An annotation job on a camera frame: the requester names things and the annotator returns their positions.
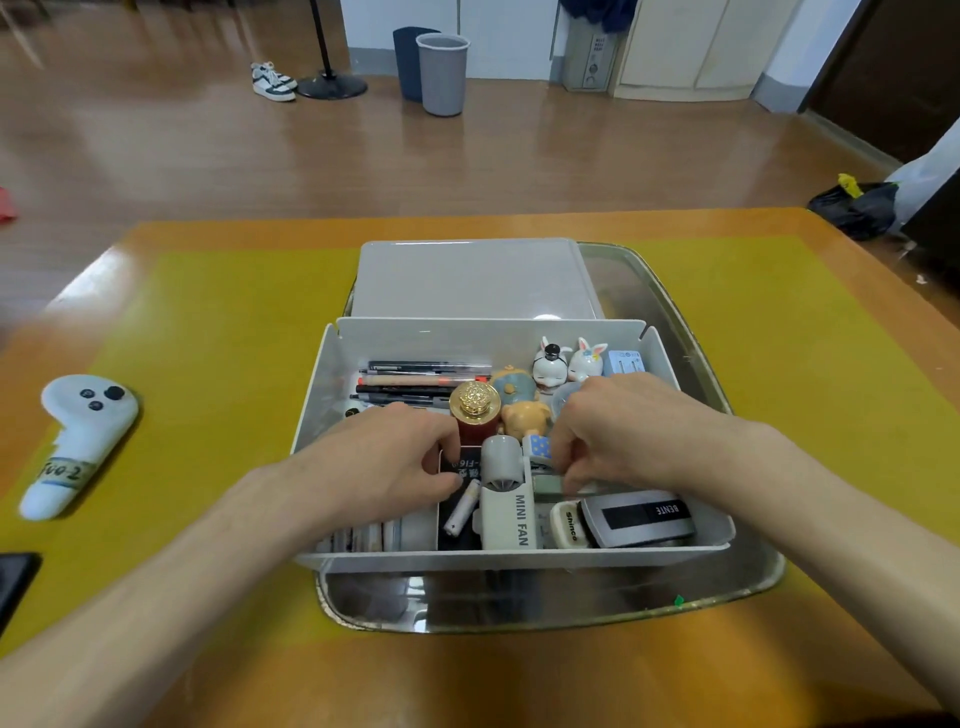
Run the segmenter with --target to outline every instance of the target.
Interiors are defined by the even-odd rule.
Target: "rabbit figurine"
[[[566,381],[566,355],[572,351],[570,347],[551,344],[546,336],[540,339],[533,368],[534,381],[540,389],[552,390]]]
[[[607,350],[606,344],[597,344],[591,348],[587,339],[582,336],[577,339],[580,349],[570,357],[570,366],[566,370],[566,378],[570,381],[583,381],[588,376],[603,374],[603,359],[600,354]]]

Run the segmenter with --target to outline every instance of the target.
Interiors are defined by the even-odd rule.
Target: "label sticker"
[[[40,468],[40,475],[36,479],[41,483],[79,490],[96,470],[96,463],[74,460],[71,457],[51,457]]]

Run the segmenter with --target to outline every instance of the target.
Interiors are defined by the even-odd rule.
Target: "red object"
[[[496,426],[499,424],[499,414],[482,425],[468,425],[463,420],[457,420],[457,427],[460,429],[460,444],[483,445],[484,440],[496,434]]]
[[[10,199],[10,192],[0,187],[0,223],[16,219],[16,208]]]

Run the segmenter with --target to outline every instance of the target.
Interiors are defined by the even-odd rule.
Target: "hand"
[[[446,459],[460,459],[452,417],[399,402],[372,407],[237,487],[248,479],[257,483],[253,507],[268,509],[264,518],[282,523],[299,548],[339,528],[389,521],[449,496],[461,478],[437,473],[441,446]]]
[[[747,425],[653,375],[591,376],[564,405],[550,450],[568,493],[610,480],[703,495]]]

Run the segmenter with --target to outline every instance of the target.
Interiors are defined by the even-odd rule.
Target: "trash can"
[[[470,41],[448,33],[426,33],[417,36],[417,45],[423,107],[434,116],[456,116],[464,110]]]
[[[439,33],[435,28],[418,28],[410,25],[394,31],[396,74],[400,78],[400,94],[407,101],[423,101],[420,91],[420,48],[417,36],[424,33]]]

